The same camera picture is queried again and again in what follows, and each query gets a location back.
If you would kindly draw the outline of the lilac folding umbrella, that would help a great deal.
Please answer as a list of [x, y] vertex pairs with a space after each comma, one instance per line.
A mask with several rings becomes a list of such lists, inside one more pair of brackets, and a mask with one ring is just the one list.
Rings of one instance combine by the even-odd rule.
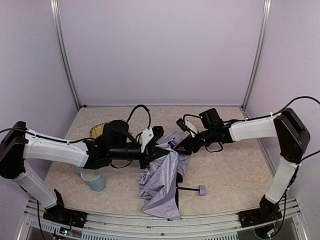
[[[182, 139], [177, 131], [161, 137], [156, 146], [171, 148], [170, 141]], [[179, 220], [181, 214], [176, 203], [177, 180], [182, 180], [189, 166], [189, 156], [174, 151], [161, 156], [147, 166], [140, 174], [139, 197], [144, 200], [142, 212], [154, 217]]]

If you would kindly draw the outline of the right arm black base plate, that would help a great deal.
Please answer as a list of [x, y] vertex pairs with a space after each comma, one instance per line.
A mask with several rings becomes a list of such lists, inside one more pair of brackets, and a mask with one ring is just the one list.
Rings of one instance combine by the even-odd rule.
[[274, 210], [272, 213], [263, 212], [260, 208], [240, 211], [238, 213], [239, 221], [242, 228], [260, 225], [268, 222], [281, 219], [282, 213], [280, 210]]

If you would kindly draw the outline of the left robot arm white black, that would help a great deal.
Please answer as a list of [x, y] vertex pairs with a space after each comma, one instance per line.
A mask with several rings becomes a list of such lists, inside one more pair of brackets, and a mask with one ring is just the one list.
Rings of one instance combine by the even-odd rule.
[[61, 194], [50, 189], [31, 169], [28, 159], [60, 162], [87, 170], [98, 170], [111, 165], [113, 160], [138, 161], [145, 169], [152, 161], [169, 153], [157, 141], [164, 134], [162, 126], [147, 128], [140, 140], [129, 132], [129, 124], [113, 120], [103, 126], [97, 138], [66, 140], [42, 135], [18, 121], [5, 130], [0, 143], [0, 175], [15, 181], [45, 208], [49, 217], [63, 220], [67, 217]]

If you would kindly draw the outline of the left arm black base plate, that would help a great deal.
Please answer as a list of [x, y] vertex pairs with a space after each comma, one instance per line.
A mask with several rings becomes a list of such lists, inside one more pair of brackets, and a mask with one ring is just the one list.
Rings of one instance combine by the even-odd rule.
[[87, 220], [87, 213], [84, 211], [78, 211], [66, 208], [62, 211], [48, 211], [43, 214], [45, 220], [62, 224], [70, 227], [76, 227], [83, 229]]

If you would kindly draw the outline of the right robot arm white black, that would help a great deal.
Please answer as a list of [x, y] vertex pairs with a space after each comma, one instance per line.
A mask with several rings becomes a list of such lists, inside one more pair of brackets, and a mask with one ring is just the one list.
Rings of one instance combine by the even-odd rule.
[[248, 120], [223, 121], [217, 110], [211, 108], [200, 113], [199, 118], [205, 128], [198, 132], [193, 124], [184, 118], [176, 123], [189, 135], [175, 150], [190, 156], [202, 147], [217, 143], [220, 146], [249, 139], [276, 138], [280, 147], [280, 162], [272, 183], [261, 198], [259, 207], [239, 213], [242, 226], [251, 226], [274, 221], [282, 217], [279, 202], [294, 182], [299, 167], [310, 142], [310, 133], [291, 108], [278, 113]]

